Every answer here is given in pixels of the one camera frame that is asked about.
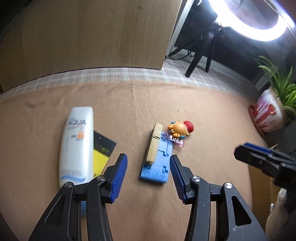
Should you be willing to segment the gloved right hand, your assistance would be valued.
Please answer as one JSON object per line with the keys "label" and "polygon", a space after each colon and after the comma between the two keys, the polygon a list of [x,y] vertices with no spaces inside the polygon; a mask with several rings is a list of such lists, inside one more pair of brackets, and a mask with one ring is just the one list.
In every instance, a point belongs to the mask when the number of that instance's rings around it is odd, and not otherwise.
{"label": "gloved right hand", "polygon": [[265,233],[268,240],[274,240],[283,231],[288,220],[288,212],[285,208],[287,202],[287,190],[281,188],[273,211],[270,213],[266,221]]}

